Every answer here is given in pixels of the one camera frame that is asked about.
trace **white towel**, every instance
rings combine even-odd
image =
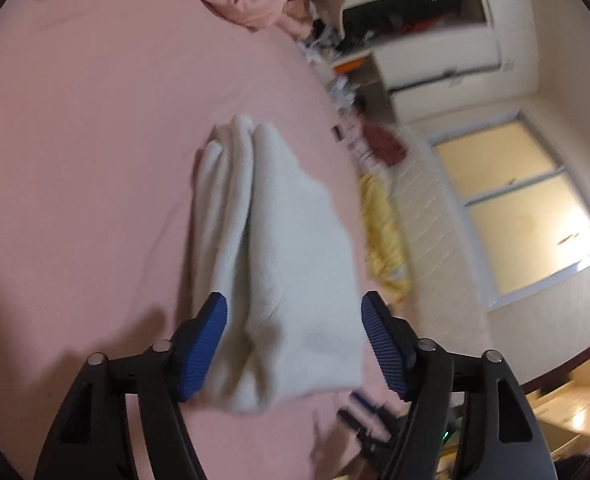
[[[229,322],[204,392],[230,410],[361,384],[364,333],[350,238],[324,186],[269,124],[216,128],[196,181],[193,305]]]

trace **pink bedsheet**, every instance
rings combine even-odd
[[[276,124],[328,186],[366,289],[351,164],[321,84],[285,34],[250,33],[199,0],[2,7],[0,448],[24,478],[89,353],[140,352],[187,317],[196,153],[213,124],[239,112]],[[324,479],[355,451],[335,423],[344,400],[318,394],[259,416],[184,413],[212,480]],[[134,447],[146,480],[137,436]]]

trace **white cabinet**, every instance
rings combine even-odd
[[[485,24],[401,38],[375,48],[373,56],[387,89],[497,68],[501,63],[494,31]]]
[[[448,78],[394,92],[393,110],[400,124],[523,95],[523,76],[496,71]]]

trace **floor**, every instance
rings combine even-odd
[[[534,409],[539,420],[590,435],[590,386],[565,389]]]

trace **white wall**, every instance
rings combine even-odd
[[[590,142],[590,10],[581,0],[531,0],[540,91]]]
[[[485,1],[489,5],[486,14],[491,26],[492,37],[500,53],[502,64],[500,70],[450,78],[397,92],[393,97],[393,107],[403,123],[446,111],[536,93],[537,38],[530,0]],[[462,54],[460,58],[462,60],[470,55],[470,51],[483,47],[481,41],[476,47],[465,42],[458,44],[450,41],[449,38],[443,38],[443,41],[453,51],[465,49],[466,53]],[[408,70],[404,63],[409,57],[402,52],[396,54],[400,57],[400,68]],[[425,50],[422,54],[430,56],[430,49]],[[454,58],[456,56],[450,53],[448,57]]]
[[[439,185],[440,191],[430,192],[433,181],[440,180],[440,170],[435,161],[425,156],[425,149],[417,148],[426,146],[425,137],[519,111],[572,166],[590,196],[590,143],[554,104],[542,98],[525,98],[469,108],[407,127],[406,136],[411,137],[416,155],[406,170],[400,170],[397,187],[414,188],[414,191],[412,194],[397,193],[396,198],[402,225],[410,239],[411,263],[416,266],[416,253],[424,254],[414,247],[413,239],[418,234],[427,232],[429,240],[421,240],[421,244],[434,245],[437,249],[419,262],[422,269],[435,269],[422,275],[424,283],[418,283],[420,331],[438,337],[445,348],[472,354],[479,354],[480,346],[490,342],[504,354],[518,380],[527,382],[590,346],[590,267],[558,285],[488,312],[483,298],[470,293],[478,287],[475,276],[480,271],[475,267],[478,261],[472,257],[466,234],[457,222],[459,205],[445,177]],[[434,224],[430,223],[433,219],[426,212],[432,212]],[[446,280],[450,279],[446,283],[450,284],[430,290],[434,287],[429,281],[431,276],[446,276]],[[471,322],[474,312],[484,317],[484,322]]]

